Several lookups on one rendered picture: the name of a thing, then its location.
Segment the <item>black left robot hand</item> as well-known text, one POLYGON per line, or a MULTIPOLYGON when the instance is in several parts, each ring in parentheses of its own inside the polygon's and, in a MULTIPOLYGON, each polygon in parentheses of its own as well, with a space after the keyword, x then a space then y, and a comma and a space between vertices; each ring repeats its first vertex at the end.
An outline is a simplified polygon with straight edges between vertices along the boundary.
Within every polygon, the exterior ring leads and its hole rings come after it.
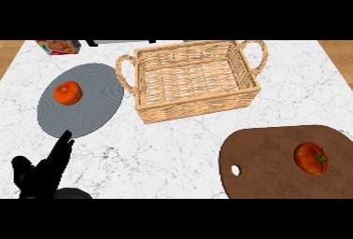
POLYGON ((25 156, 12 159, 13 183, 20 199, 53 198, 71 159, 72 144, 72 133, 66 130, 53 145, 49 157, 37 165, 31 164, 25 156))

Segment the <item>brown wooden cutting board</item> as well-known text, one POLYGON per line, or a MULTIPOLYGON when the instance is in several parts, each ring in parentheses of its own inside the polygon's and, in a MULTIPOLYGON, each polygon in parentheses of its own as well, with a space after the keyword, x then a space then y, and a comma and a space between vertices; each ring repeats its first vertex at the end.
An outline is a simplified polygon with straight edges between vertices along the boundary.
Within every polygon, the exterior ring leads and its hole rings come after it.
POLYGON ((353 198, 353 140, 320 125, 238 130, 220 147, 218 173, 232 199, 353 198), (319 176, 294 161, 295 147, 306 142, 328 155, 328 170, 319 176))

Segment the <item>red tomato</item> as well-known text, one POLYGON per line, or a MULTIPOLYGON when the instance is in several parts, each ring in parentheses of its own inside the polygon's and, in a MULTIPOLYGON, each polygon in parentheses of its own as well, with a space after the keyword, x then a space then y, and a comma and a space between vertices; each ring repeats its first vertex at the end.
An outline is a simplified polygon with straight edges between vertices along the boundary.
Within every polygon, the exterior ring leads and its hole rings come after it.
POLYGON ((311 176, 320 176, 328 169, 328 156, 314 143, 298 144, 294 150, 294 161, 300 169, 311 176))

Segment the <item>grey round placemat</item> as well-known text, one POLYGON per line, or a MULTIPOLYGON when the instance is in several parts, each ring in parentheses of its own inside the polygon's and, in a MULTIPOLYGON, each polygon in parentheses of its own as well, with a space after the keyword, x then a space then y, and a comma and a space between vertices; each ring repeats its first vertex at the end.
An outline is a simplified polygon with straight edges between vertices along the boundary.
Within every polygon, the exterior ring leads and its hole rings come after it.
POLYGON ((124 87, 115 76, 115 69, 103 63, 85 63, 66 70, 51 81, 37 105, 37 122, 41 130, 54 138, 66 130, 72 138, 94 132, 109 121, 119 108, 124 87), (74 81, 83 90, 83 97, 74 105, 60 105, 53 100, 53 89, 74 81))

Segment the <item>orange fruit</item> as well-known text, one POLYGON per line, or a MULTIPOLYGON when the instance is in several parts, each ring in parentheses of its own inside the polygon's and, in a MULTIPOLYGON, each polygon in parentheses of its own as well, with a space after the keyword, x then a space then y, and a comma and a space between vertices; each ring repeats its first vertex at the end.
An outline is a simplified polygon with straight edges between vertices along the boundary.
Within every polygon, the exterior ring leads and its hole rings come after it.
POLYGON ((83 90, 74 81, 59 84, 51 91, 51 98, 60 105, 74 105, 83 97, 83 90))

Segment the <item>colourful printed box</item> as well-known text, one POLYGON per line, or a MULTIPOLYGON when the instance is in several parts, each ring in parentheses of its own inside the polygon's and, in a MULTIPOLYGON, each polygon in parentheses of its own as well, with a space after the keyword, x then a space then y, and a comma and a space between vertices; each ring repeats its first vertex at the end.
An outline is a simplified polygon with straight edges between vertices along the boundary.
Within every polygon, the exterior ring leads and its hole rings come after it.
POLYGON ((35 43, 49 55, 77 54, 81 48, 77 40, 37 40, 35 43))

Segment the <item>grey appliance with black feet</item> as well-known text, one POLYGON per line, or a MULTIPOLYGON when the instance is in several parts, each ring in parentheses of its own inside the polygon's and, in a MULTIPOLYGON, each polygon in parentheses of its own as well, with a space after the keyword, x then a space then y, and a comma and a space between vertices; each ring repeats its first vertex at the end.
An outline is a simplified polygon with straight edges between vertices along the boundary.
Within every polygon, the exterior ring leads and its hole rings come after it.
POLYGON ((131 42, 148 42, 149 44, 155 43, 155 40, 85 40, 90 47, 97 47, 102 44, 112 43, 131 43, 131 42))

